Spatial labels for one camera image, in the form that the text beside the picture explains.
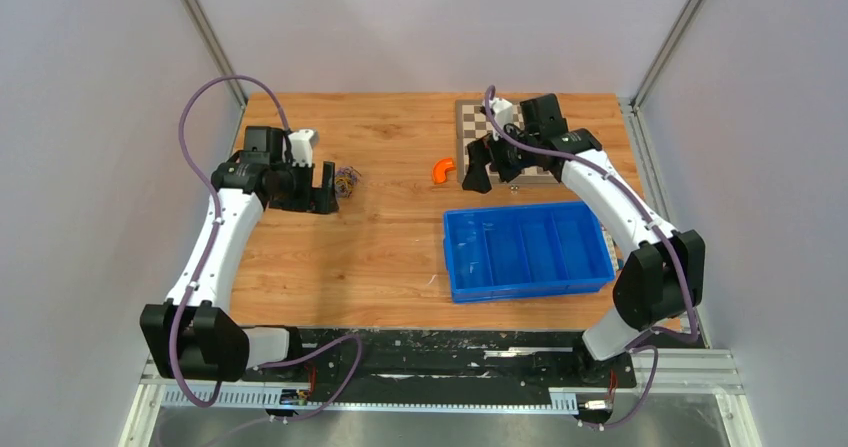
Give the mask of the orange curved plastic piece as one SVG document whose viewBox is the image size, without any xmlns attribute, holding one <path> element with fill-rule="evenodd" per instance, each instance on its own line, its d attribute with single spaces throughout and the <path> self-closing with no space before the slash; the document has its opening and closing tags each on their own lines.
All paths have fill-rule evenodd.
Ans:
<svg viewBox="0 0 848 447">
<path fill-rule="evenodd" d="M 435 185 L 444 184 L 448 181 L 449 173 L 456 170 L 456 164 L 453 158 L 443 158 L 438 160 L 432 170 L 431 179 Z"/>
</svg>

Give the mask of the blue plastic divided bin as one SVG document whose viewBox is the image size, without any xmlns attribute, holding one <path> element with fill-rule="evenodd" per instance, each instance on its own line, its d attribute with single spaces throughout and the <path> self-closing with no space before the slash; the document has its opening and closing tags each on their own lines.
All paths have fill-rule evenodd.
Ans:
<svg viewBox="0 0 848 447">
<path fill-rule="evenodd" d="M 443 232 L 455 303 L 593 294 L 615 278 L 601 224 L 580 201 L 450 210 Z"/>
</svg>

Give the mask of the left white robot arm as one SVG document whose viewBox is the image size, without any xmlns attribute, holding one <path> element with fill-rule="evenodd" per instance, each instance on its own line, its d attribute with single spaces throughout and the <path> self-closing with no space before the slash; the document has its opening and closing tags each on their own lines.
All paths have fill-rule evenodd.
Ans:
<svg viewBox="0 0 848 447">
<path fill-rule="evenodd" d="M 290 327 L 242 327 L 229 315 L 247 242 L 269 209 L 311 214 L 338 210 L 335 165 L 314 186 L 314 129 L 250 126 L 242 149 L 211 174 L 212 192 L 189 260 L 164 302 L 146 305 L 140 327 L 160 375 L 232 382 L 267 364 L 282 381 L 300 377 L 306 355 Z"/>
</svg>

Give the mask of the white toy block strip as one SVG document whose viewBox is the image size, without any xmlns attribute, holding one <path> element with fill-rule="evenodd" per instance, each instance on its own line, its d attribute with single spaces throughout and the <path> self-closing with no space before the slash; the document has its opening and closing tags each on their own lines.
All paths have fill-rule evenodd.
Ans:
<svg viewBox="0 0 848 447">
<path fill-rule="evenodd" d="M 607 246 L 607 251 L 608 251 L 608 254 L 609 254 L 609 258 L 610 258 L 612 268 L 613 268 L 614 271 L 617 271 L 617 270 L 620 269 L 620 266 L 619 266 L 619 256 L 618 256 L 616 244 L 615 244 L 612 236 L 610 235 L 609 231 L 604 226 L 601 227 L 601 232 L 602 232 L 604 241 L 605 241 L 606 246 Z"/>
</svg>

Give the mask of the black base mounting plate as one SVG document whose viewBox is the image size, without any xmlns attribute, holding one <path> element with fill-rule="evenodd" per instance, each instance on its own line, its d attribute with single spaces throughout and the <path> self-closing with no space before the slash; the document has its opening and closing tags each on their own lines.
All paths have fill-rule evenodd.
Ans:
<svg viewBox="0 0 848 447">
<path fill-rule="evenodd" d="M 302 328 L 294 354 L 335 339 L 340 345 L 294 367 L 248 370 L 246 381 L 300 382 L 313 401 L 341 384 L 346 403 L 410 405 L 541 405 L 552 388 L 605 393 L 637 381 L 624 355 L 585 367 L 572 348 L 578 331 Z"/>
</svg>

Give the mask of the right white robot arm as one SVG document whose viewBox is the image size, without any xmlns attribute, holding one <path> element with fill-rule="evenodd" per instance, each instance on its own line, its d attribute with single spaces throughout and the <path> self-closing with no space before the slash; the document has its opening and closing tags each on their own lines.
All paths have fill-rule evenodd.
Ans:
<svg viewBox="0 0 848 447">
<path fill-rule="evenodd" d="M 626 257 L 612 307 L 583 332 L 570 359 L 575 378 L 598 383 L 609 374 L 611 358 L 663 331 L 662 321 L 681 314 L 691 330 L 675 337 L 697 341 L 695 308 L 703 298 L 706 255 L 701 235 L 681 231 L 654 212 L 618 173 L 601 142 L 586 129 L 569 127 L 555 95 L 526 99 L 518 107 L 520 127 L 510 123 L 515 104 L 498 96 L 494 86 L 486 89 L 480 111 L 489 127 L 466 147 L 463 189 L 487 193 L 492 173 L 507 183 L 540 167 L 587 204 Z"/>
</svg>

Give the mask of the wooden chessboard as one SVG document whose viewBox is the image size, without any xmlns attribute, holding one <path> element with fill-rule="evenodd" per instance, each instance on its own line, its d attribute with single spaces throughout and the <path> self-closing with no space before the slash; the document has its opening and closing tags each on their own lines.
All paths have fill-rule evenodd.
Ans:
<svg viewBox="0 0 848 447">
<path fill-rule="evenodd" d="M 489 124 L 485 115 L 480 111 L 480 107 L 480 102 L 472 99 L 460 99 L 455 102 L 455 162 L 459 183 L 462 183 L 468 171 L 469 155 L 467 153 L 467 145 L 488 132 Z M 525 168 L 510 184 L 515 185 L 516 188 L 521 186 L 555 185 L 556 179 L 550 172 L 545 171 L 541 167 L 529 167 Z"/>
</svg>

